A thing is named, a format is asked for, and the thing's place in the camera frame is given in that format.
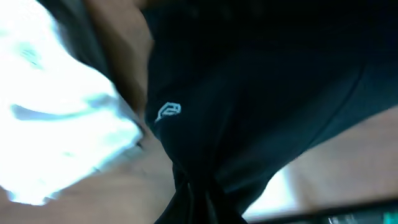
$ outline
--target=black fabric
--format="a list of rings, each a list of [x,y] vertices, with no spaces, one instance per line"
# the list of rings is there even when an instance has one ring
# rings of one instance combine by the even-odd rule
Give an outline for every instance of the black fabric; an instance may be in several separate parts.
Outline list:
[[[76,59],[114,81],[108,61],[81,0],[37,0],[65,26]]]
[[[176,186],[156,224],[245,223],[280,168],[398,103],[395,3],[263,3],[255,17],[195,2],[143,11],[155,39],[146,121]],[[180,113],[158,119],[167,102]]]

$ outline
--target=wooden floor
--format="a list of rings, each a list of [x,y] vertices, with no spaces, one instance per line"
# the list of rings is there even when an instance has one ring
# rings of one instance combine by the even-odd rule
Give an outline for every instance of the wooden floor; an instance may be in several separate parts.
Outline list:
[[[134,96],[134,99],[127,100],[142,115],[145,62],[151,39],[134,4],[143,4],[144,1],[86,2],[101,29],[103,40],[108,43],[111,60],[119,68],[118,75],[127,80],[127,87],[122,91]],[[174,193],[171,162],[159,142],[149,133],[142,145],[145,152],[129,164],[77,183],[46,206],[11,203],[1,192],[0,223],[153,223]],[[285,185],[294,206],[280,205],[279,211],[300,212],[398,196],[397,161],[398,109],[394,109],[357,125],[287,166],[284,170]],[[249,211],[251,217],[273,215],[262,210],[264,201],[267,200],[260,199],[252,207]]]

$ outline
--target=wooden surface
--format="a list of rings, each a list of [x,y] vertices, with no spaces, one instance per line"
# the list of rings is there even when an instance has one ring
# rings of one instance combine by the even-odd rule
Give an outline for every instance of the wooden surface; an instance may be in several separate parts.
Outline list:
[[[152,40],[135,4],[145,1],[86,2],[115,65],[121,92],[142,117]],[[142,145],[145,152],[129,164],[77,183],[46,206],[11,203],[1,192],[0,223],[153,223],[174,193],[171,162],[149,132]],[[397,109],[357,125],[286,167],[284,177],[295,205],[280,211],[300,212],[398,195],[396,161]],[[252,216],[272,216],[261,215],[261,203],[259,200]]]

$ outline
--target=white cloth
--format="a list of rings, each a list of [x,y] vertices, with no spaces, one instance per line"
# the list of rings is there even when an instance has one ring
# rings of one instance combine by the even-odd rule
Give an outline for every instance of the white cloth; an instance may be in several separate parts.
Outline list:
[[[0,0],[0,185],[10,200],[43,205],[133,147],[141,132],[127,113],[113,84],[68,54],[45,8]]]

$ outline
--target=white logo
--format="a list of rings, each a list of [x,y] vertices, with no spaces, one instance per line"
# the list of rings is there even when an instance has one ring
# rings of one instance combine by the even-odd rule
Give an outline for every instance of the white logo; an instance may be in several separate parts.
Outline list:
[[[165,105],[161,107],[159,112],[157,113],[157,118],[155,123],[160,121],[165,116],[173,116],[181,113],[181,105],[178,103],[170,103],[167,102]]]

